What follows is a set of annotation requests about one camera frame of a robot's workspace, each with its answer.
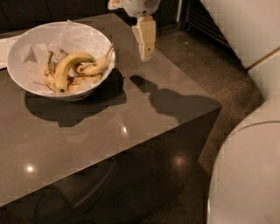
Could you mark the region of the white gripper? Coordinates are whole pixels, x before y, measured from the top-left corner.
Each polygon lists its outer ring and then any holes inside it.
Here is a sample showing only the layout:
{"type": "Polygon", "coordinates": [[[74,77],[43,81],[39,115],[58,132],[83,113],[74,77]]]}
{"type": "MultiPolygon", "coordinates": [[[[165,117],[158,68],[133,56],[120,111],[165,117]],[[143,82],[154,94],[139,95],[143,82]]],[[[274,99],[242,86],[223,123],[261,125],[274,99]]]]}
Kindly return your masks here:
{"type": "Polygon", "coordinates": [[[161,0],[108,1],[109,10],[113,11],[123,7],[130,17],[138,18],[136,25],[132,26],[132,31],[138,43],[142,62],[149,61],[155,50],[156,21],[150,15],[158,10],[160,2],[161,0]]]}

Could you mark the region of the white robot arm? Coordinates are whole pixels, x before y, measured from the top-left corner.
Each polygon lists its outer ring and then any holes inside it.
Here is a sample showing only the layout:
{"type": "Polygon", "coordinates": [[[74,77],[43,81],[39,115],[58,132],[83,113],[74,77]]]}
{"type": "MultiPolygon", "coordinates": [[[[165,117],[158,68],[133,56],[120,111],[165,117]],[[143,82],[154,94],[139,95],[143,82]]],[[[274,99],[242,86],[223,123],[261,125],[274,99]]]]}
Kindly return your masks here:
{"type": "Polygon", "coordinates": [[[200,0],[263,103],[215,159],[206,224],[280,224],[280,0],[200,0]]]}

